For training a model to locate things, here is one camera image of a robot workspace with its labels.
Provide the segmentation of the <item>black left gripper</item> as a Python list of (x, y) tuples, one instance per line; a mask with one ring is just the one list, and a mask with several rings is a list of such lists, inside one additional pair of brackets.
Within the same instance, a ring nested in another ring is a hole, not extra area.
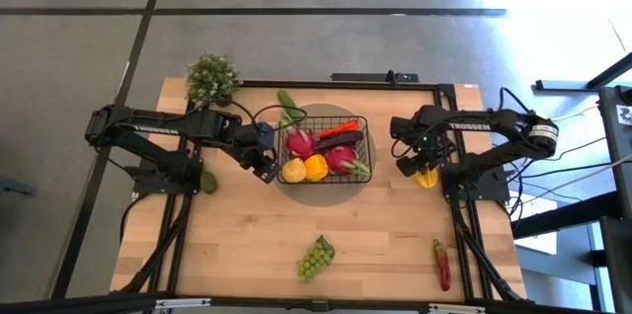
[(281, 165), (264, 155), (261, 149), (275, 148), (274, 128), (264, 121), (255, 125), (243, 124), (240, 117), (217, 114), (217, 148), (229, 155), (240, 166), (252, 166), (253, 174), (266, 184), (271, 183)]

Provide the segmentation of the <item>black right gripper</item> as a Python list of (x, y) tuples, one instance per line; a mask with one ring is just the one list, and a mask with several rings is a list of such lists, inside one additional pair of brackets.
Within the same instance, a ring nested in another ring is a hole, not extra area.
[(452, 152), (452, 142), (444, 135), (446, 122), (440, 119), (443, 109), (436, 106), (422, 106), (414, 114), (413, 120), (392, 117), (389, 133), (392, 139), (413, 140), (411, 148), (416, 156), (403, 156), (396, 160), (396, 166), (405, 177), (415, 175), (420, 166), (445, 164)]

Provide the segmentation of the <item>pink dragon fruit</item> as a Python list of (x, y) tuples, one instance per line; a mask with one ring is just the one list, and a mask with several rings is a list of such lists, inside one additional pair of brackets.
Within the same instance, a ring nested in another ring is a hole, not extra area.
[(329, 170), (342, 175), (370, 176), (371, 171), (356, 156), (356, 152), (349, 146), (337, 146), (325, 155)]
[(282, 114), (279, 124), (285, 136), (284, 148), (291, 156), (306, 160), (314, 154), (316, 141), (311, 131), (305, 132), (293, 124), (287, 114)]

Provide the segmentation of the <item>orange bell pepper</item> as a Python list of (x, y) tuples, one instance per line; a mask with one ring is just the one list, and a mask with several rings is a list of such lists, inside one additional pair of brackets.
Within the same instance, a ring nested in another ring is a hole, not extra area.
[(329, 174), (327, 159), (322, 154), (314, 154), (304, 161), (306, 168), (305, 179), (319, 182)]

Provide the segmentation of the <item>small green fruit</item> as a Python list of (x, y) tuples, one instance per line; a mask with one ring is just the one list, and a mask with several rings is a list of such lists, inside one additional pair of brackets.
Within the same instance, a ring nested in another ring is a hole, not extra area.
[(208, 171), (203, 171), (201, 173), (199, 185), (200, 189), (208, 195), (212, 195), (218, 187), (215, 176)]

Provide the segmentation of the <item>purple eggplant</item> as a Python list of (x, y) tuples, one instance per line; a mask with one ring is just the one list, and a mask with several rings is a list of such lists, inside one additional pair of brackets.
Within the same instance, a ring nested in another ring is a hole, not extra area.
[(361, 131), (343, 132), (319, 139), (315, 145), (315, 150), (317, 152), (326, 152), (338, 146), (355, 147), (356, 144), (362, 140), (363, 133)]

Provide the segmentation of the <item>orange carrot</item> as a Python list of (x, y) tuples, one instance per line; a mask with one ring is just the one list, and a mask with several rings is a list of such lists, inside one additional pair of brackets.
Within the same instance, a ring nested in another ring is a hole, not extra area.
[(358, 131), (358, 123), (355, 119), (342, 123), (336, 127), (326, 129), (318, 134), (319, 139), (335, 136), (345, 132)]

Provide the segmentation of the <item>green grape bunch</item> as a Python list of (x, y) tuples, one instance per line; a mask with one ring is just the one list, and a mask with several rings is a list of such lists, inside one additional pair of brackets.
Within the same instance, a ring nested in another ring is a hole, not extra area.
[(332, 265), (335, 257), (334, 246), (324, 236), (318, 237), (297, 262), (299, 280), (301, 282), (312, 281), (326, 267)]

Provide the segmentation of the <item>red chili pepper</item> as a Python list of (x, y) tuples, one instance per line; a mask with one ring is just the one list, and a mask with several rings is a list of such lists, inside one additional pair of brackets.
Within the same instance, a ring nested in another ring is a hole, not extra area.
[(448, 255), (443, 244), (437, 239), (433, 239), (433, 246), (440, 288), (443, 291), (449, 291), (451, 287), (451, 272)]

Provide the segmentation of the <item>green cucumber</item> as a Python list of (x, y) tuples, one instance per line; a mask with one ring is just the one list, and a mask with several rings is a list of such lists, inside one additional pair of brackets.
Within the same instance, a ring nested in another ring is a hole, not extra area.
[(276, 92), (276, 96), (283, 108), (282, 117), (287, 121), (299, 121), (302, 116), (302, 112), (299, 110), (289, 94), (284, 90), (278, 90)]

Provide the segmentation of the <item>round grey mat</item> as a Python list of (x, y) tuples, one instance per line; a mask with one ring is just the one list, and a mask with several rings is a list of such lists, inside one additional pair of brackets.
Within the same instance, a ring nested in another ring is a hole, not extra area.
[(359, 160), (369, 167), (371, 175), (329, 174), (319, 182), (304, 181), (293, 184), (287, 183), (282, 174), (278, 174), (274, 185), (295, 202), (320, 207), (342, 204), (357, 197), (362, 191), (366, 191), (369, 182), (374, 179), (376, 162), (374, 140), (367, 118), (332, 104), (307, 104), (300, 108), (307, 112), (307, 119), (300, 124), (300, 128), (305, 131), (311, 130), (314, 136), (325, 129), (355, 119), (359, 130), (363, 133), (363, 140), (356, 144), (355, 152)]

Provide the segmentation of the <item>small green potted plant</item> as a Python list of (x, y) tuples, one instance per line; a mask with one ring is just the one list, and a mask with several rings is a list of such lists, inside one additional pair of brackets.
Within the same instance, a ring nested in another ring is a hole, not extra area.
[(230, 100), (240, 86), (240, 73), (226, 55), (204, 53), (187, 68), (187, 96), (191, 101)]

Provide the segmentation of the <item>black floor beam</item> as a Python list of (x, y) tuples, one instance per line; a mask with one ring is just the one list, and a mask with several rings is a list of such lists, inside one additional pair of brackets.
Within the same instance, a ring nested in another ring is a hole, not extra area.
[(596, 92), (632, 69), (632, 52), (587, 81), (536, 80), (534, 89), (544, 92)]
[(602, 217), (632, 220), (632, 193), (610, 192), (512, 222), (515, 239), (592, 223)]

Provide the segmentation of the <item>grey cart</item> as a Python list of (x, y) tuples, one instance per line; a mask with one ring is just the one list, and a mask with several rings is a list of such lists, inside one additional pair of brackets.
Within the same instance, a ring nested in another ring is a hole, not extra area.
[[(619, 124), (616, 105), (632, 106), (632, 87), (599, 90), (616, 192), (632, 193), (632, 126)], [(632, 314), (632, 220), (606, 217), (600, 221), (615, 312)]]

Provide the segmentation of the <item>black flat bar mount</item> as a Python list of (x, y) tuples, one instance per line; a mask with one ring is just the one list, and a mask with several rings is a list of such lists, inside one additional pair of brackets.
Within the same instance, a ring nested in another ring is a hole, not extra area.
[(331, 79), (337, 82), (384, 82), (390, 84), (419, 83), (414, 73), (401, 73), (389, 70), (385, 73), (333, 73)]

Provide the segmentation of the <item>black aluminium table frame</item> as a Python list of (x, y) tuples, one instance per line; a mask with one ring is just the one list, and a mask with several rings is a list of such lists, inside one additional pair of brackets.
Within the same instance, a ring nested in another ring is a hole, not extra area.
[[(331, 309), (422, 310), (482, 299), (476, 263), (468, 264), (468, 279), (461, 276), (458, 237), (441, 188), (423, 189), (398, 171), (394, 156), (401, 146), (388, 131), (392, 117), (410, 117), (446, 94), (418, 84), (250, 81), (236, 93), (233, 112), (277, 123), (278, 90), (300, 106), (332, 104), (367, 118), (376, 151), (368, 189), (342, 204), (304, 205), (224, 152), (204, 148), (204, 167), (218, 188), (193, 197), (184, 241), (168, 250), (159, 287), (239, 306), (262, 300), (310, 308), (312, 300), (329, 300)], [(312, 281), (301, 282), (297, 262), (320, 236), (336, 257)], [(449, 258), (449, 291), (440, 288), (433, 239)]]

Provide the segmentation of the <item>silver frame bracket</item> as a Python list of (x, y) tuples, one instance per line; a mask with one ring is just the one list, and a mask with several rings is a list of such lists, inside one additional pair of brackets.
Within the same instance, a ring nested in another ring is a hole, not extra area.
[(487, 314), (486, 309), (480, 306), (430, 303), (428, 314)]
[(212, 300), (210, 298), (177, 298), (177, 299), (159, 299), (155, 303), (155, 310), (179, 309), (190, 307), (210, 306)]

